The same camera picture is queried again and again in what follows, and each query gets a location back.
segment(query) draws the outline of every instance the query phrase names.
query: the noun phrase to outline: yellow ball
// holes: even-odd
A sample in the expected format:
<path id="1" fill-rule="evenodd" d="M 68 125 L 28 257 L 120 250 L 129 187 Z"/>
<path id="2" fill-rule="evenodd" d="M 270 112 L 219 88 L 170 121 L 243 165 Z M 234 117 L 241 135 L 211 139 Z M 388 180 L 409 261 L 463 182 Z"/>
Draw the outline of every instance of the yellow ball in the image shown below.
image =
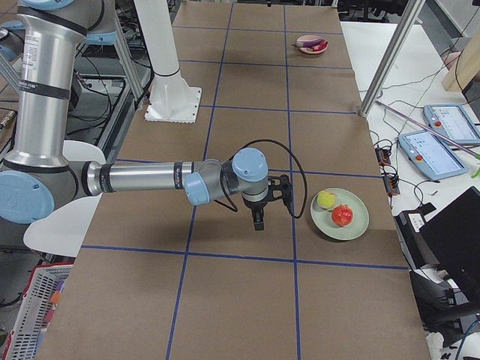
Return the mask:
<path id="1" fill-rule="evenodd" d="M 316 197 L 316 203 L 319 205 L 320 208 L 328 210 L 335 206 L 337 202 L 337 194 L 332 193 L 331 191 L 322 190 L 318 193 Z"/>

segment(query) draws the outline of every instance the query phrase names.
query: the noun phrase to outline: computer monitor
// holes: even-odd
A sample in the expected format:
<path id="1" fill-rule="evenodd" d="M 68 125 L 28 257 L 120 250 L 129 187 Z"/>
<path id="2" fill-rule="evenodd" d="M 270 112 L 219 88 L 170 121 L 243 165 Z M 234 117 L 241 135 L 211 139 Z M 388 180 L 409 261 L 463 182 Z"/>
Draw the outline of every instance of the computer monitor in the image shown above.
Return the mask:
<path id="1" fill-rule="evenodd" d="M 480 302 L 480 191 L 471 187 L 420 228 L 470 302 Z"/>

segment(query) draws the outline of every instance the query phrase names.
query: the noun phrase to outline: red fruit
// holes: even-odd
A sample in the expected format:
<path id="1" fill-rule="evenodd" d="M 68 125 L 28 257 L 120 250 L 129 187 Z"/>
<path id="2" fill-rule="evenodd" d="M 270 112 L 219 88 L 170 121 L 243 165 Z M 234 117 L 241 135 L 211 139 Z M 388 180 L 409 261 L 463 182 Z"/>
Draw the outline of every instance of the red fruit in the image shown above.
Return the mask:
<path id="1" fill-rule="evenodd" d="M 352 222 L 353 211 L 348 205 L 339 205 L 331 212 L 331 219 L 339 227 L 344 227 Z"/>

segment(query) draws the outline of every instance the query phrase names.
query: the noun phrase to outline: light green plate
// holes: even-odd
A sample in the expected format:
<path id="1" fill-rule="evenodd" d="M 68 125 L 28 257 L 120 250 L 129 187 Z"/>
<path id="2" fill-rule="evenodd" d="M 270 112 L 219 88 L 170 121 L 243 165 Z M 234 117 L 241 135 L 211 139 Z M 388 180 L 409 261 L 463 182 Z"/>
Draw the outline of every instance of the light green plate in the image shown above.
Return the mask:
<path id="1" fill-rule="evenodd" d="M 325 189 L 334 194 L 337 194 L 337 202 L 335 206 L 348 205 L 353 211 L 352 222 L 346 226 L 338 226 L 332 220 L 333 206 L 329 210 L 320 208 L 317 204 L 317 195 L 313 197 L 310 205 L 310 213 L 313 222 L 322 232 L 333 239 L 337 240 L 353 240 L 358 238 L 368 228 L 368 210 L 363 201 L 359 199 L 354 193 L 348 190 L 330 188 Z"/>

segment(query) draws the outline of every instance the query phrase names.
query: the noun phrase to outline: white pillar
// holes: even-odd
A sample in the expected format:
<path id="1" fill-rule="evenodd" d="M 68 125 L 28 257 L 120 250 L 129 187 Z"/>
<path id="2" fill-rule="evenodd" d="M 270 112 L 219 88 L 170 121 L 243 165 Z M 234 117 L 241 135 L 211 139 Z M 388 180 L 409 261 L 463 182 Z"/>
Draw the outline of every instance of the white pillar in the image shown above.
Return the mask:
<path id="1" fill-rule="evenodd" d="M 167 0 L 135 0 L 135 7 L 155 72 L 145 119 L 194 123 L 202 89 L 188 86 L 180 73 Z"/>

